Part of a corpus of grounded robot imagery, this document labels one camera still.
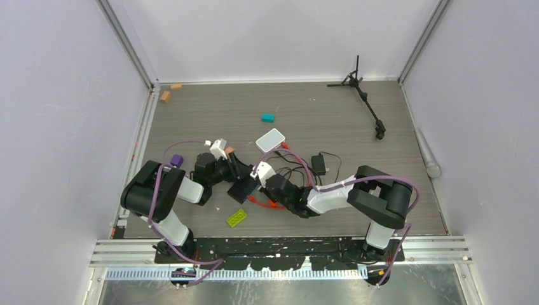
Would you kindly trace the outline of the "black network switch box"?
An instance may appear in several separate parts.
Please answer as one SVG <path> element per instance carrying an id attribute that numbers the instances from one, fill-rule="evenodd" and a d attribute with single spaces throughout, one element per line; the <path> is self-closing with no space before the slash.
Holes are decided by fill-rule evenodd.
<path id="1" fill-rule="evenodd" d="M 258 187 L 259 183 L 252 177 L 238 180 L 228 189 L 227 194 L 239 204 L 243 204 L 249 195 Z"/>

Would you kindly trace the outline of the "black power adapter with cord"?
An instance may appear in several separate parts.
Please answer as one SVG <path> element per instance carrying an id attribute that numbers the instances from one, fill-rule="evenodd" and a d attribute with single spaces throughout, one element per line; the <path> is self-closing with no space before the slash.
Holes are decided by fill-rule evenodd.
<path id="1" fill-rule="evenodd" d="M 282 165 L 277 167 L 276 172 L 283 175 L 287 180 L 290 180 L 293 175 L 300 175 L 301 186 L 310 186 L 311 182 L 308 176 L 311 175 L 313 181 L 321 186 L 324 182 L 329 181 L 329 179 L 324 179 L 323 176 L 327 175 L 331 170 L 326 162 L 326 156 L 336 158 L 338 161 L 336 167 L 332 169 L 335 172 L 334 182 L 337 182 L 340 176 L 342 159 L 336 154 L 320 151 L 307 160 L 297 158 L 291 153 L 274 152 L 266 161 L 270 162 L 273 159 L 280 160 Z"/>

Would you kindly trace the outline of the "white box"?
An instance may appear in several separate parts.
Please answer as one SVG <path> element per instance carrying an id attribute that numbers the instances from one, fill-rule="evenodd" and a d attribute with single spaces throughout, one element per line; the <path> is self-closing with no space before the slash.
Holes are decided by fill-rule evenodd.
<path id="1" fill-rule="evenodd" d="M 276 128 L 271 129 L 255 141 L 257 148 L 263 153 L 270 152 L 283 142 L 285 142 L 285 135 Z"/>

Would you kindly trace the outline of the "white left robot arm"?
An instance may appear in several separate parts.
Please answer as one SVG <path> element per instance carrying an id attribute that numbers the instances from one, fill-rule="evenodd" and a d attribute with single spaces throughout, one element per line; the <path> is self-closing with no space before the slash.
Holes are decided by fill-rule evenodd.
<path id="1" fill-rule="evenodd" d="M 175 156 L 170 166 L 147 161 L 124 188 L 120 205 L 166 238 L 157 246 L 163 255 L 172 255 L 178 262 L 187 263 L 194 257 L 196 243 L 192 230 L 175 214 L 175 201 L 180 199 L 203 206 L 216 184 L 228 182 L 231 184 L 228 195 L 244 203 L 258 182 L 250 176 L 252 167 L 241 162 L 233 152 L 226 157 L 201 153 L 191 172 L 180 169 L 179 160 L 180 157 Z"/>

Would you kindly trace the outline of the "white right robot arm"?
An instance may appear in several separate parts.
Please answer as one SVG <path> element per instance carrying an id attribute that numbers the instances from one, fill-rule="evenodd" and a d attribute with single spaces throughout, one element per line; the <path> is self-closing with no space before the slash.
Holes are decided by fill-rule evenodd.
<path id="1" fill-rule="evenodd" d="M 410 180 L 366 165 L 358 167 L 355 175 L 325 186 L 299 187 L 271 168 L 257 170 L 253 177 L 272 201 L 300 218 L 342 208 L 354 208 L 367 216 L 370 223 L 362 251 L 372 261 L 388 253 L 391 237 L 404 228 L 408 213 L 420 198 L 418 188 Z"/>

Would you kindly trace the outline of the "green lego brick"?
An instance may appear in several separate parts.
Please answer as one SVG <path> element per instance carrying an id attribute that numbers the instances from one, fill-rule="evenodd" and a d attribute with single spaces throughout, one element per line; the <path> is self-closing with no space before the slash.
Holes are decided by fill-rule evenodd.
<path id="1" fill-rule="evenodd" d="M 243 209 L 239 209 L 233 215 L 227 218 L 226 222 L 230 228 L 235 228 L 247 218 L 247 214 Z"/>

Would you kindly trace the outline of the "teal block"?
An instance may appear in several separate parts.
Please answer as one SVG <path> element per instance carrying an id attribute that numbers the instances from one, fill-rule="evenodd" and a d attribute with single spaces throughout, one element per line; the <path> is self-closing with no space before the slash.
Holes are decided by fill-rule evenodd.
<path id="1" fill-rule="evenodd" d="M 274 123 L 275 122 L 275 116 L 273 114 L 262 114 L 261 115 L 261 121 L 264 123 Z"/>

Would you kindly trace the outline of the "purple block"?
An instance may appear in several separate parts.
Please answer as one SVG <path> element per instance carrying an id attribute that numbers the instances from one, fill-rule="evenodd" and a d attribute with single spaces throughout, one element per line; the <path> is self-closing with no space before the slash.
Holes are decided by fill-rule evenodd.
<path id="1" fill-rule="evenodd" d="M 184 158 L 180 154 L 175 154 L 170 160 L 170 164 L 175 168 L 180 168 L 184 162 Z"/>

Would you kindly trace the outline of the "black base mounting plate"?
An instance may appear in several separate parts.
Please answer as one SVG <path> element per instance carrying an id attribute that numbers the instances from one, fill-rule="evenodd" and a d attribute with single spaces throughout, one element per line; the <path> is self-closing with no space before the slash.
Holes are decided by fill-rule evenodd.
<path id="1" fill-rule="evenodd" d="M 202 270 L 290 271 L 310 262 L 314 271 L 349 270 L 359 264 L 402 262 L 405 256 L 391 240 L 384 250 L 368 250 L 363 238 L 198 238 L 189 246 L 187 257 L 202 262 Z"/>

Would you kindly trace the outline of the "orange block near corner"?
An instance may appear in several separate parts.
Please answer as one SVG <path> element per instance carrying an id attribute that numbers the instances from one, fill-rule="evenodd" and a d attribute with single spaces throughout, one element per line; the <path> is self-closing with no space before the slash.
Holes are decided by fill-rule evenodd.
<path id="1" fill-rule="evenodd" d="M 171 92 L 170 91 L 164 91 L 161 96 L 160 96 L 160 101 L 167 104 L 169 103 L 170 99 L 171 99 Z"/>

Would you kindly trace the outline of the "orange block corner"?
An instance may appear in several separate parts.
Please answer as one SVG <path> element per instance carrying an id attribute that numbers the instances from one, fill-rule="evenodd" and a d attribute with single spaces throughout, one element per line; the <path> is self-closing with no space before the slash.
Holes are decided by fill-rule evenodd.
<path id="1" fill-rule="evenodd" d="M 180 90 L 182 88 L 182 83 L 175 83 L 170 85 L 171 90 Z"/>
<path id="2" fill-rule="evenodd" d="M 164 91 L 161 96 L 160 96 L 160 101 L 167 104 L 169 103 L 170 99 L 171 99 L 171 92 L 170 91 Z"/>

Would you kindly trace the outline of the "orange block far corner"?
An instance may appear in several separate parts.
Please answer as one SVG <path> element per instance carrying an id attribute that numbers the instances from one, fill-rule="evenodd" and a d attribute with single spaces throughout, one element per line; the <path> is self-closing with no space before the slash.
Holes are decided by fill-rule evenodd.
<path id="1" fill-rule="evenodd" d="M 175 83 L 170 85 L 171 90 L 180 90 L 182 88 L 182 83 Z"/>

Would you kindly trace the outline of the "black tripod stand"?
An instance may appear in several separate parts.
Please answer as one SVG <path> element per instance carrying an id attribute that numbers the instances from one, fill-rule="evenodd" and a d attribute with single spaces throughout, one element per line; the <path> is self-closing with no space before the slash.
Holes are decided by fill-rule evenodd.
<path id="1" fill-rule="evenodd" d="M 328 87 L 328 88 L 350 87 L 350 88 L 355 89 L 357 91 L 361 101 L 363 101 L 363 103 L 366 105 L 369 112 L 371 113 L 372 117 L 374 118 L 375 138 L 377 140 L 383 140 L 384 137 L 385 137 L 386 128 L 385 128 L 382 120 L 380 120 L 378 118 L 378 116 L 374 112 L 374 109 L 370 105 L 370 103 L 368 101 L 368 94 L 366 92 L 364 92 L 359 86 L 359 84 L 363 80 L 363 77 L 358 76 L 359 62 L 360 62 L 360 55 L 357 55 L 356 60 L 355 60 L 355 69 L 353 71 L 349 72 L 346 75 L 346 77 L 344 78 L 344 80 L 342 80 L 342 82 L 336 83 L 336 84 L 328 84 L 328 85 L 326 85 L 326 87 Z"/>

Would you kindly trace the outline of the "grey cylinder by wall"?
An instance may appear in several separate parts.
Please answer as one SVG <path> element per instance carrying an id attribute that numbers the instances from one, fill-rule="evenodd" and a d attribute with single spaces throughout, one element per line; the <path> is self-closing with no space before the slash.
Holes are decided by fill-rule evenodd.
<path id="1" fill-rule="evenodd" d="M 427 175 L 432 178 L 436 179 L 440 177 L 441 175 L 441 169 L 438 164 L 438 162 L 435 160 L 434 155 L 424 137 L 421 130 L 416 129 L 415 130 L 415 136 L 418 141 L 419 149 L 421 152 L 421 155 L 423 157 L 423 162 L 425 164 Z"/>

